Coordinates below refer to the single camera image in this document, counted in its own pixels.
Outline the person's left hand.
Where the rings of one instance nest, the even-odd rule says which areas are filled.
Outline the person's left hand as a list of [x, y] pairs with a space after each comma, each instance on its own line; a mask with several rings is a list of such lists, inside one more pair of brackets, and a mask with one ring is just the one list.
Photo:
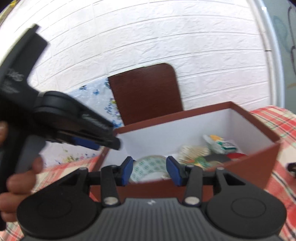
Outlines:
[[43, 159], [37, 156], [32, 168], [26, 173], [14, 174], [8, 178], [6, 187], [8, 192], [1, 194], [1, 217], [4, 222], [16, 221], [16, 210], [19, 204], [31, 195], [36, 185], [37, 175], [43, 170]]

